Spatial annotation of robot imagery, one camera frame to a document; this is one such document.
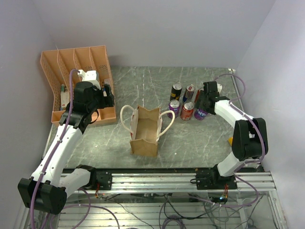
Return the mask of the red can front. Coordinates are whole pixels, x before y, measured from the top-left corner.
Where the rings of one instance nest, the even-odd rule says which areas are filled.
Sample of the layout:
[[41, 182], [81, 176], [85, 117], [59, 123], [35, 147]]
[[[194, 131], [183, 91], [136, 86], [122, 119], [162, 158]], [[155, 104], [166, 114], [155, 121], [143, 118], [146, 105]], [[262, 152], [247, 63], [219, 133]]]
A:
[[196, 111], [194, 112], [194, 117], [197, 120], [203, 120], [205, 119], [205, 117], [208, 115], [208, 112], [204, 111], [203, 109], [196, 109]]

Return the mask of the red tab soda can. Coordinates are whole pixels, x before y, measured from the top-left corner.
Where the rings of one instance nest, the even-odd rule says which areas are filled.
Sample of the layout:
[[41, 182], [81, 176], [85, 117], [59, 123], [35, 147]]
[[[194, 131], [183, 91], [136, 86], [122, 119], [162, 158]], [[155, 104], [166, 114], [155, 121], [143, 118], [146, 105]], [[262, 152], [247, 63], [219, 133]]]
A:
[[194, 91], [195, 91], [195, 86], [193, 84], [186, 86], [185, 92], [183, 95], [183, 103], [192, 99]]

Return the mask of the red can silver top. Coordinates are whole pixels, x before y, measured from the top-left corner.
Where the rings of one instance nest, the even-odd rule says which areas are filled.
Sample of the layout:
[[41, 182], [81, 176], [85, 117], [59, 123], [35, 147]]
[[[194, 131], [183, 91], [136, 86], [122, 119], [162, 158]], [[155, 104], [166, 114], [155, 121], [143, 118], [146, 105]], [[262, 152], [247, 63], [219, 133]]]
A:
[[180, 118], [184, 121], [188, 121], [191, 119], [194, 111], [194, 104], [192, 101], [187, 101], [183, 104], [182, 110], [180, 113]]

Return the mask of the black soda can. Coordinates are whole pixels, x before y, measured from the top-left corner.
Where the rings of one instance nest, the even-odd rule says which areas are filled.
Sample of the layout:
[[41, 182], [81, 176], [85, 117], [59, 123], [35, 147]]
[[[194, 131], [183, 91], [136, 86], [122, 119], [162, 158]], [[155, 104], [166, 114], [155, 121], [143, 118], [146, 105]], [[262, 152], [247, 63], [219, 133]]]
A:
[[180, 82], [175, 82], [172, 85], [171, 88], [171, 95], [170, 95], [170, 101], [171, 100], [178, 100], [180, 99], [181, 92], [182, 92], [182, 84]]

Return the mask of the purple Fanta can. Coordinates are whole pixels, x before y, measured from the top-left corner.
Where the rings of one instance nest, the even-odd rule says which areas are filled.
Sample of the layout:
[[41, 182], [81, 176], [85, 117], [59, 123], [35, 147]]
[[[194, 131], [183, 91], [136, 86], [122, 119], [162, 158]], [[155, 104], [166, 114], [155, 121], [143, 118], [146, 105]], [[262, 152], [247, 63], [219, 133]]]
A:
[[168, 110], [171, 110], [175, 114], [175, 118], [178, 117], [180, 111], [180, 102], [176, 99], [173, 99], [168, 104]]

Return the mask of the watermelon print canvas bag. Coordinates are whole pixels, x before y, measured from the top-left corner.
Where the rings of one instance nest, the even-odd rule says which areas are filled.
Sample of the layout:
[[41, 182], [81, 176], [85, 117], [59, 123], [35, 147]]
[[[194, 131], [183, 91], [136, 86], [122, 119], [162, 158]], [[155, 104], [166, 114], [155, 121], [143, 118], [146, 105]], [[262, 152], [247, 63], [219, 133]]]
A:
[[[123, 112], [125, 109], [132, 110], [130, 126], [126, 126], [123, 121]], [[171, 122], [162, 130], [163, 116], [171, 114]], [[125, 105], [120, 110], [121, 124], [131, 136], [130, 146], [131, 154], [137, 156], [158, 155], [158, 141], [175, 121], [175, 113], [172, 110], [161, 112], [160, 108], [148, 110], [142, 106], [133, 108], [130, 105]]]

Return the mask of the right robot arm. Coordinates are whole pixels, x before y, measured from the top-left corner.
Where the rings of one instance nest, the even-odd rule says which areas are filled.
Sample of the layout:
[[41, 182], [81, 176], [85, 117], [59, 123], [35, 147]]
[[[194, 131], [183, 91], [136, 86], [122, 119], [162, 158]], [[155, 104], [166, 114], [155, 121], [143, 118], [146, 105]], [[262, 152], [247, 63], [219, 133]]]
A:
[[210, 184], [222, 188], [227, 179], [243, 166], [261, 162], [268, 152], [266, 122], [254, 118], [236, 107], [226, 96], [221, 96], [216, 81], [203, 83], [195, 107], [211, 115], [222, 117], [234, 128], [231, 153], [209, 174]]

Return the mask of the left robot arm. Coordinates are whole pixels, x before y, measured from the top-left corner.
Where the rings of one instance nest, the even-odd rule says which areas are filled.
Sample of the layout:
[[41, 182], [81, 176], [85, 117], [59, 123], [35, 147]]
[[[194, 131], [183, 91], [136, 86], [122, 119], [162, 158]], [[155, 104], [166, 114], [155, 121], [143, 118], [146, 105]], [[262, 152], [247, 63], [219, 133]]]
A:
[[61, 174], [87, 126], [94, 122], [92, 114], [113, 106], [109, 84], [98, 89], [91, 82], [76, 83], [73, 102], [68, 103], [61, 115], [56, 137], [45, 158], [30, 178], [22, 178], [18, 183], [22, 201], [31, 213], [38, 210], [57, 215], [74, 191], [82, 187], [93, 189], [97, 185], [96, 168], [91, 166], [79, 165], [65, 178]]

